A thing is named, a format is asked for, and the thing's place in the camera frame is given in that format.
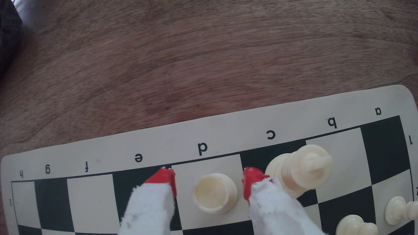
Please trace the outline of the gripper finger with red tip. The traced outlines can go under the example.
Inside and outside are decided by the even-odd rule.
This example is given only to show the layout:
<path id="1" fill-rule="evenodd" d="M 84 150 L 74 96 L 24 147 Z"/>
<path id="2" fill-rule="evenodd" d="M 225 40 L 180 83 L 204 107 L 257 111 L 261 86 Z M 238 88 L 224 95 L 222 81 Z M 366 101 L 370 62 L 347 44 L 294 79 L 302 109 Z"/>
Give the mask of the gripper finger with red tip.
<path id="1" fill-rule="evenodd" d="M 243 171 L 243 197 L 255 235 L 324 235 L 277 178 L 255 167 Z"/>
<path id="2" fill-rule="evenodd" d="M 169 235 L 176 195 L 174 170 L 160 168 L 133 189 L 118 234 Z"/>

